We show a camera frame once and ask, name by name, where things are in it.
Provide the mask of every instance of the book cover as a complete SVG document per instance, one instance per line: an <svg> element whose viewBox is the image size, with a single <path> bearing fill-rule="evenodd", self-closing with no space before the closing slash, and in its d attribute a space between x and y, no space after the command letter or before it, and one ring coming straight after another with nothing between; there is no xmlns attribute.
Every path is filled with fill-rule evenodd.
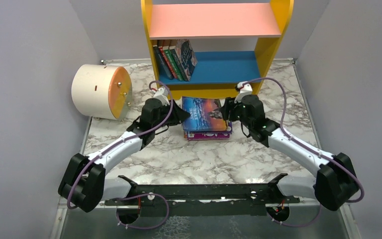
<svg viewBox="0 0 382 239"><path fill-rule="evenodd" d="M200 141L200 140L224 140L229 139L229 133L211 132L184 132L184 137L188 141Z"/></svg>
<svg viewBox="0 0 382 239"><path fill-rule="evenodd" d="M185 75L187 76L185 80L190 81L194 68L197 65L197 59L191 47L190 40L179 39L177 41L175 51L179 56L179 61L181 62L181 66L184 68Z"/></svg>
<svg viewBox="0 0 382 239"><path fill-rule="evenodd" d="M172 75L174 76L174 78L177 78L171 63L169 62L169 59L168 59L167 55L165 54L165 51L163 50L163 40L158 40L157 41L157 46L159 47L159 50L162 53L163 59L165 59L165 62L168 65L169 70L171 71Z"/></svg>
<svg viewBox="0 0 382 239"><path fill-rule="evenodd" d="M159 47L157 46L157 40L152 40L153 45L153 51L156 58L156 64L159 71L165 72L166 76L169 79L173 79L174 76L172 75L171 71L169 70L168 65L165 62L165 59L163 59L162 53L160 52Z"/></svg>
<svg viewBox="0 0 382 239"><path fill-rule="evenodd" d="M177 46L178 40L171 40L171 43L169 44L169 50L171 51L172 57L175 60L175 63L179 69L179 72L181 73L182 79L188 79L187 75L185 74L184 68L181 65L181 62L179 61L179 56L177 55L177 52L175 50Z"/></svg>
<svg viewBox="0 0 382 239"><path fill-rule="evenodd" d="M191 114L183 123L184 131L225 131L227 123L220 112L219 99L182 97L182 109Z"/></svg>
<svg viewBox="0 0 382 239"><path fill-rule="evenodd" d="M187 131L187 133L225 133L225 134L231 134L232 133L232 122L227 121L227 128L225 131Z"/></svg>
<svg viewBox="0 0 382 239"><path fill-rule="evenodd" d="M163 48L162 49L165 52L166 57L168 58L170 65L174 69L174 72L175 72L175 75L177 76L177 79L180 80L180 81L183 81L184 79L182 78L182 75L179 72L179 69L178 69L177 64L176 64L176 62L174 60L174 57L172 56L171 51L169 50L170 43L171 43L170 40L164 40L163 41Z"/></svg>

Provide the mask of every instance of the white cylinder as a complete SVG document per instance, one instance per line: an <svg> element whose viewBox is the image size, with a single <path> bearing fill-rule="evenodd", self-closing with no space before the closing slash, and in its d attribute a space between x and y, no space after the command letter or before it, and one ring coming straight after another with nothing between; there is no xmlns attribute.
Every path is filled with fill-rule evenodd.
<svg viewBox="0 0 382 239"><path fill-rule="evenodd" d="M74 76L71 95L75 107L86 116L120 120L132 99L132 85L123 67L83 65Z"/></svg>

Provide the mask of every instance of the white marble floor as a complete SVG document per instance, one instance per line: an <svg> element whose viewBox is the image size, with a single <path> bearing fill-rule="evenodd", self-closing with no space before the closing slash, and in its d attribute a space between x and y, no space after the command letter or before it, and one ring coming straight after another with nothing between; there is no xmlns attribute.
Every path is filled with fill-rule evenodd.
<svg viewBox="0 0 382 239"><path fill-rule="evenodd" d="M85 154L97 151L120 137L140 114L147 89L154 80L149 64L122 64L133 82L133 102L123 123L93 118ZM273 62L269 77L279 80L286 89L287 110L284 125L297 137L316 145L315 136L303 101L293 65ZM265 81L259 97L266 116L279 121L283 109L280 88ZM234 133L227 141L187 141L182 127L171 127L157 135L140 152L131 155L112 169L106 178L125 175L140 184L264 183L279 173L308 175L309 172L284 154L246 138L234 123Z"/></svg>

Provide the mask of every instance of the stack of books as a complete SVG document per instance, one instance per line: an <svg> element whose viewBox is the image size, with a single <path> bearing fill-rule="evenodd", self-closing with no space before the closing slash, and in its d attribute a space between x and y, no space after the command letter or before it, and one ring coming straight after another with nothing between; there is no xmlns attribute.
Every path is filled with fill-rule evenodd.
<svg viewBox="0 0 382 239"><path fill-rule="evenodd" d="M232 123L223 120L219 99L182 97L182 108L191 116L182 124L188 140L229 139Z"/></svg>
<svg viewBox="0 0 382 239"><path fill-rule="evenodd" d="M190 81L197 59L190 40L152 40L158 69L173 80Z"/></svg>

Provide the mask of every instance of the white wall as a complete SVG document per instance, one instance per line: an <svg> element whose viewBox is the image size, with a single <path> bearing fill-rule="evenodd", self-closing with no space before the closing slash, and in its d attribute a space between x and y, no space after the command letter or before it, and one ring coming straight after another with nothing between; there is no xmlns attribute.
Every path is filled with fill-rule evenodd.
<svg viewBox="0 0 382 239"><path fill-rule="evenodd" d="M99 57L149 58L140 0L70 0ZM153 0L153 4L269 2L269 0ZM276 58L297 58L329 0L295 0ZM256 38L192 40L196 51L254 50Z"/></svg>
<svg viewBox="0 0 382 239"><path fill-rule="evenodd" d="M0 0L0 239L48 238L87 122L70 85L97 62L68 0Z"/></svg>
<svg viewBox="0 0 382 239"><path fill-rule="evenodd" d="M362 238L382 238L382 0L331 0L297 66L323 148L365 187L351 206Z"/></svg>

